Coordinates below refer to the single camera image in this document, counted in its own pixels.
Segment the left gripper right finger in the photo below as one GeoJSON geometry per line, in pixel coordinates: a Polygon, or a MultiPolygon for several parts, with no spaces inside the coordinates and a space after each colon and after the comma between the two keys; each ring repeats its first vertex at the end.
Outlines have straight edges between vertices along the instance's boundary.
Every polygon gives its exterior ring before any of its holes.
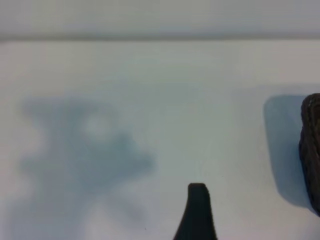
{"type": "Polygon", "coordinates": [[[204,183],[200,184],[200,194],[202,202],[200,204],[200,230],[199,237],[201,240],[216,240],[217,233],[214,225],[214,218],[211,207],[210,193],[204,183]]]}

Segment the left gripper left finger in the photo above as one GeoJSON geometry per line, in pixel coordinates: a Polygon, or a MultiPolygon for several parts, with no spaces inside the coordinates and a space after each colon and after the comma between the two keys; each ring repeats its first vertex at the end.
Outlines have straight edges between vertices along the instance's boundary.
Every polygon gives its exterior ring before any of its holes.
{"type": "Polygon", "coordinates": [[[194,230],[193,230],[193,214],[194,200],[196,196],[196,184],[190,183],[187,189],[187,200],[184,208],[183,216],[174,235],[174,240],[193,240],[194,230]]]}

